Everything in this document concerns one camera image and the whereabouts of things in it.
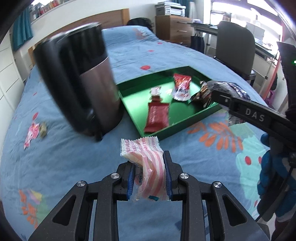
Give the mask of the pink striped snack packet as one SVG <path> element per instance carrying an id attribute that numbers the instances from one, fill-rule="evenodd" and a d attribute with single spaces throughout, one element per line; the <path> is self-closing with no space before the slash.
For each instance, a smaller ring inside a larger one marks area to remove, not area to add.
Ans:
<path id="1" fill-rule="evenodd" d="M 156 136 L 136 140 L 121 139 L 120 155 L 136 166 L 135 200 L 168 200 L 163 153 Z"/>

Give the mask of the blue and white snack bag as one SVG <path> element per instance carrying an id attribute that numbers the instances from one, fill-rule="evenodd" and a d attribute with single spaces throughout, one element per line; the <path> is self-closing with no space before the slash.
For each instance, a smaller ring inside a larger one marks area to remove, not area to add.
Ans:
<path id="1" fill-rule="evenodd" d="M 248 93 L 236 83 L 211 80 L 207 82 L 207 86 L 211 91 L 217 90 L 219 92 L 230 94 L 232 97 L 251 100 Z"/>

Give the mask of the dark red snack packet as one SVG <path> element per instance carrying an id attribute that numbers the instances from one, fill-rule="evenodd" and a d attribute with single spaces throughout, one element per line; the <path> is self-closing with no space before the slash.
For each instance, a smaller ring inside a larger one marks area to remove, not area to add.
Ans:
<path id="1" fill-rule="evenodd" d="M 169 103 L 152 101 L 148 104 L 149 111 L 144 127 L 145 133 L 155 133 L 169 126 Z"/>

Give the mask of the red and white chip bag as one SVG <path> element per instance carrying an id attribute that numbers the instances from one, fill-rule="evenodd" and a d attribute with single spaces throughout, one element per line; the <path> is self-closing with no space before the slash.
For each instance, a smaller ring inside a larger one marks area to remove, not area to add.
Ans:
<path id="1" fill-rule="evenodd" d="M 174 88 L 172 97 L 177 101 L 188 101 L 190 99 L 191 76 L 174 73 Z"/>

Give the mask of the olive green candy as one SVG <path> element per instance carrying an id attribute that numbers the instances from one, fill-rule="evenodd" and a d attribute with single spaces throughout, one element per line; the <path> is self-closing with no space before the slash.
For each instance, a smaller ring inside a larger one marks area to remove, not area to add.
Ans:
<path id="1" fill-rule="evenodd" d="M 40 138 L 44 138 L 47 135 L 47 124 L 45 122 L 39 125 L 39 135 Z"/>

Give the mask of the pink cartoon snack packet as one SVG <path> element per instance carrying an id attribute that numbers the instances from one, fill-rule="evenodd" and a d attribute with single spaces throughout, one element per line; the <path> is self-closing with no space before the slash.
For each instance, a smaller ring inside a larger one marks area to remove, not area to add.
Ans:
<path id="1" fill-rule="evenodd" d="M 39 128 L 40 128 L 39 123 L 32 123 L 30 125 L 26 139 L 25 139 L 25 143 L 23 145 L 24 150 L 30 146 L 31 140 L 34 140 L 37 138 L 37 136 L 39 134 Z"/>

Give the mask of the brown chocolate snack wrapper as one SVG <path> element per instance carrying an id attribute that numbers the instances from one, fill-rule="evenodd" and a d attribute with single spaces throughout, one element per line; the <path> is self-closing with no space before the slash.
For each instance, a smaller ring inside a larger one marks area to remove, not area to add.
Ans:
<path id="1" fill-rule="evenodd" d="M 209 107 L 213 102 L 211 99 L 211 93 L 216 82 L 217 81 L 215 80 L 210 80 L 208 82 L 200 81 L 201 88 L 197 93 L 191 96 L 190 103 L 195 105 L 197 108 L 206 109 Z"/>

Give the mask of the desk by window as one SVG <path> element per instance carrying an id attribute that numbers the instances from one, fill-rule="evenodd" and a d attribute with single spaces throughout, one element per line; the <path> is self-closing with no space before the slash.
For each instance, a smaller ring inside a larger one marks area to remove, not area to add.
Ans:
<path id="1" fill-rule="evenodd" d="M 261 40 L 254 37 L 253 33 L 250 32 L 247 28 L 241 27 L 238 24 L 221 21 L 217 26 L 211 26 L 207 24 L 199 23 L 188 23 L 193 27 L 197 32 L 208 33 L 210 35 L 217 36 L 217 46 L 218 42 L 221 40 L 222 43 L 225 43 L 227 40 L 230 40 L 230 43 L 241 43 L 241 44 L 250 44 L 255 47 L 255 52 L 260 53 L 268 58 L 277 59 L 278 47 L 268 48 Z"/>

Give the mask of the dark office chair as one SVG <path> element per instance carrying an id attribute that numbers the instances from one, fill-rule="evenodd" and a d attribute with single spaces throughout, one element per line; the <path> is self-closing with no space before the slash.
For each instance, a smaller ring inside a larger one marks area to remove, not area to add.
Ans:
<path id="1" fill-rule="evenodd" d="M 220 40 L 218 44 L 217 46 L 216 43 L 214 58 L 253 85 L 256 74 L 252 69 L 255 56 L 255 47 L 252 43 L 230 43 L 230 40 L 222 43 Z"/>

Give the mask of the green tray box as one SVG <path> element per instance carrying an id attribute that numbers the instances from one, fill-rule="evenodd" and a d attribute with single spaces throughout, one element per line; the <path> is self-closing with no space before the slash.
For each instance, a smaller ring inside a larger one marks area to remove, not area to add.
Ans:
<path id="1" fill-rule="evenodd" d="M 172 91 L 175 87 L 173 74 L 188 75 L 192 78 L 189 94 L 197 93 L 200 81 L 209 81 L 210 78 L 190 66 L 168 69 L 135 79 L 122 82 L 117 85 L 119 96 L 134 124 L 140 137 L 157 136 L 159 140 L 178 133 L 200 120 L 212 115 L 222 109 L 216 102 L 206 109 L 197 108 L 189 101 L 177 101 L 173 99 Z M 144 127 L 148 117 L 148 103 L 151 102 L 151 89 L 160 87 L 160 98 L 162 102 L 169 104 L 168 120 L 169 126 L 154 133 L 145 133 Z"/>

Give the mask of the dark hanging bag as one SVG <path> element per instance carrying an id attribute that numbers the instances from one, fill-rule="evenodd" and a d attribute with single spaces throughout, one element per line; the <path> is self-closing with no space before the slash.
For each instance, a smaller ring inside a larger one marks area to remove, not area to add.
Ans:
<path id="1" fill-rule="evenodd" d="M 204 49 L 205 49 L 204 38 L 200 36 L 191 36 L 190 48 L 204 54 Z"/>

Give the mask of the wooden drawer cabinet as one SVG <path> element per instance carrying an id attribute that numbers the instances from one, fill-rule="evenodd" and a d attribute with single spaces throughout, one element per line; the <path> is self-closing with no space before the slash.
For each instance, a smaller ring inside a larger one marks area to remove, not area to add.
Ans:
<path id="1" fill-rule="evenodd" d="M 155 16 L 156 36 L 167 42 L 190 47 L 191 36 L 194 35 L 194 28 L 191 23 L 192 19 L 188 17 Z"/>

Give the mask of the black and bronze kettle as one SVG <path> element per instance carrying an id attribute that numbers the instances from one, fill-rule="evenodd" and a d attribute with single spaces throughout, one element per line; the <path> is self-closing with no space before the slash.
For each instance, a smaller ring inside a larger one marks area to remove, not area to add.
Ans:
<path id="1" fill-rule="evenodd" d="M 99 22 L 61 32 L 33 51 L 41 77 L 76 132 L 97 141 L 122 119 L 122 102 Z"/>

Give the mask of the grey printer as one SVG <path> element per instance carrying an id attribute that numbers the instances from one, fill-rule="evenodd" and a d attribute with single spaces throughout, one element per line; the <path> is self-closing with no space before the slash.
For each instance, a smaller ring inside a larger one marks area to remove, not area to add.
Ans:
<path id="1" fill-rule="evenodd" d="M 185 17 L 186 6 L 171 1 L 159 2 L 155 5 L 156 16 L 181 16 Z"/>

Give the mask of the row of books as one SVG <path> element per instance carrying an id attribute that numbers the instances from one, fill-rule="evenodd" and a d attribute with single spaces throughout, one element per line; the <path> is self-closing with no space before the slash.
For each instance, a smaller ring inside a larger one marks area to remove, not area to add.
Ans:
<path id="1" fill-rule="evenodd" d="M 41 15 L 66 2 L 67 0 L 33 1 L 29 6 L 30 20 L 33 22 Z"/>

